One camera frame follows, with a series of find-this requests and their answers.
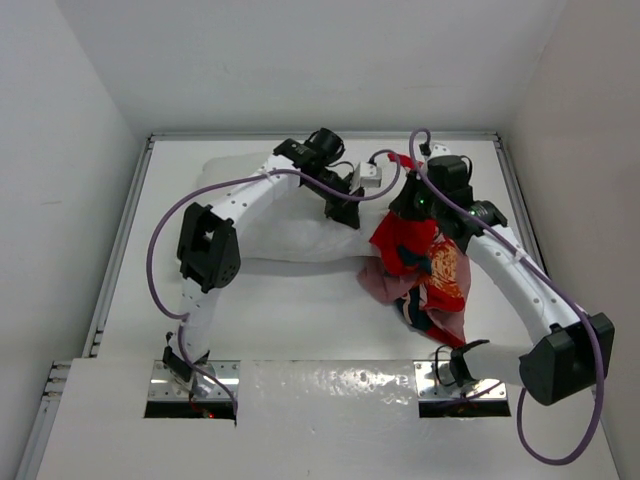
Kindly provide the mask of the red patterned pillowcase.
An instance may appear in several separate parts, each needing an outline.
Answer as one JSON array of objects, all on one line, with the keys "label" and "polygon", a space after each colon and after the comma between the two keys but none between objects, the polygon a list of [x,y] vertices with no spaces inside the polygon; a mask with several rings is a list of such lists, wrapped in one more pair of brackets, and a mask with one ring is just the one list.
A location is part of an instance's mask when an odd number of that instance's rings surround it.
[{"label": "red patterned pillowcase", "polygon": [[432,219],[388,212],[369,239],[375,255],[358,273],[371,297],[393,305],[405,323],[452,348],[466,343],[464,313],[470,262]]}]

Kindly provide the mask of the white pillow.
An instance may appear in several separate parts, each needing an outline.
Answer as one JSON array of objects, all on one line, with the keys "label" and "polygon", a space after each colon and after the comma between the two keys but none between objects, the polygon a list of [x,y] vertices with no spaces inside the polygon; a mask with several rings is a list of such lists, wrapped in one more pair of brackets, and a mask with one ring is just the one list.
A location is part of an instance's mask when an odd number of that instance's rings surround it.
[{"label": "white pillow", "polygon": [[[266,151],[213,157],[202,166],[195,188],[250,176],[267,160]],[[386,215],[400,182],[385,196],[359,204],[360,229],[355,230],[325,217],[325,202],[301,187],[270,206],[241,234],[242,259],[265,259],[300,263],[324,263],[351,257],[376,256],[369,243]]]}]

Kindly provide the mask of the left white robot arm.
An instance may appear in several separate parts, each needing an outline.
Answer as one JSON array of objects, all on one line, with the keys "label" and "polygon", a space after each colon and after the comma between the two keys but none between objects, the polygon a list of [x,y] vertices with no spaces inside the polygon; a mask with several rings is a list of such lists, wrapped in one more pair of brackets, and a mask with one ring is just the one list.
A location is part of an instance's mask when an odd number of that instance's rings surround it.
[{"label": "left white robot arm", "polygon": [[203,206],[193,200],[207,187],[178,202],[187,206],[177,247],[180,273],[186,286],[199,289],[205,303],[167,314],[181,322],[177,333],[167,337],[163,353],[163,363],[177,378],[190,381],[208,359],[217,299],[241,266],[239,237],[277,200],[306,187],[325,201],[327,219],[352,230],[360,228],[364,189],[353,187],[352,174],[341,177],[329,169],[344,151],[343,140],[321,128],[304,142],[287,139],[279,144],[252,176],[226,182],[232,190],[214,204]]}]

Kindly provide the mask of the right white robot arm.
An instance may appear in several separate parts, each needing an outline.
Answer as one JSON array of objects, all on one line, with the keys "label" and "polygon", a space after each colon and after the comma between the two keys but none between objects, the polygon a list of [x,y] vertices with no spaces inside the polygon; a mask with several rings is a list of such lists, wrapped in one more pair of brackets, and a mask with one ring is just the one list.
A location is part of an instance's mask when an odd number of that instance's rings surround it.
[{"label": "right white robot arm", "polygon": [[603,313],[589,315],[559,292],[523,248],[505,215],[476,200],[471,165],[440,155],[410,162],[391,211],[404,220],[432,220],[439,233],[478,265],[523,322],[531,345],[523,351],[488,340],[454,349],[448,372],[458,388],[483,378],[523,387],[539,404],[553,405],[590,387],[601,391],[615,328]]}]

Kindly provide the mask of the aluminium table frame rail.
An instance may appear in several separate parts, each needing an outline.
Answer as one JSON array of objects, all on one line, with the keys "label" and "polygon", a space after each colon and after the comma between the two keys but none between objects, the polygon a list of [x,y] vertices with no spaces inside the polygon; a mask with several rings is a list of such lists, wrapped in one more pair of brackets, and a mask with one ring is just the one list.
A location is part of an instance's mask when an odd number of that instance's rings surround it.
[{"label": "aluminium table frame rail", "polygon": [[495,286],[517,315],[533,345],[551,333],[551,326],[567,326],[573,317],[566,303],[544,281],[548,272],[530,217],[521,182],[501,136],[493,136],[493,144],[506,185],[510,207],[507,228],[499,232],[516,248],[517,254],[501,247],[507,256],[500,270],[490,275]]}]

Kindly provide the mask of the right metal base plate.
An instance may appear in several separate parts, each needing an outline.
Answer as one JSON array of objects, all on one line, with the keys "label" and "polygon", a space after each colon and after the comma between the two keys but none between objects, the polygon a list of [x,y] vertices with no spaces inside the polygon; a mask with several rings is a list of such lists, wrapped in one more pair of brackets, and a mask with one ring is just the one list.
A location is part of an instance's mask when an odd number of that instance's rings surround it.
[{"label": "right metal base plate", "polygon": [[507,399],[505,384],[495,379],[483,379],[459,387],[450,375],[448,360],[418,360],[413,364],[417,397],[421,402],[503,401]]}]

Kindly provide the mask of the metal base plate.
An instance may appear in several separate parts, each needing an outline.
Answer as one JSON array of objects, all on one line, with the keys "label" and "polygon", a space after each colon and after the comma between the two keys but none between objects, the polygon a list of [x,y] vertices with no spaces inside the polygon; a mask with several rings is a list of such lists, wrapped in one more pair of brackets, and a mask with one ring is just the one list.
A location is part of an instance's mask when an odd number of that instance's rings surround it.
[{"label": "metal base plate", "polygon": [[161,361],[153,366],[147,399],[149,401],[187,401],[189,397],[197,401],[229,401],[229,390],[233,396],[238,393],[240,363],[233,361],[209,361],[203,369],[217,382],[201,373],[195,373],[189,381],[180,380]]},{"label": "metal base plate", "polygon": [[483,379],[459,387],[450,375],[448,360],[418,360],[413,364],[417,397],[421,402],[503,401],[507,399],[505,384],[495,379]]}]

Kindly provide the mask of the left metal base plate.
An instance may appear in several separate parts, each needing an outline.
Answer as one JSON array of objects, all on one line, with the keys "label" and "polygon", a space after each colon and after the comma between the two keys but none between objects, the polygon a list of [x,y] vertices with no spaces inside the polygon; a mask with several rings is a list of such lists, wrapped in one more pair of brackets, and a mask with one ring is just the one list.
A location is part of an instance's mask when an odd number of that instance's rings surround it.
[{"label": "left metal base plate", "polygon": [[229,390],[233,396],[238,393],[240,363],[233,361],[209,361],[203,369],[217,382],[201,373],[195,373],[189,381],[180,380],[161,361],[153,366],[147,399],[149,401],[187,401],[189,397],[197,401],[229,401]]}]

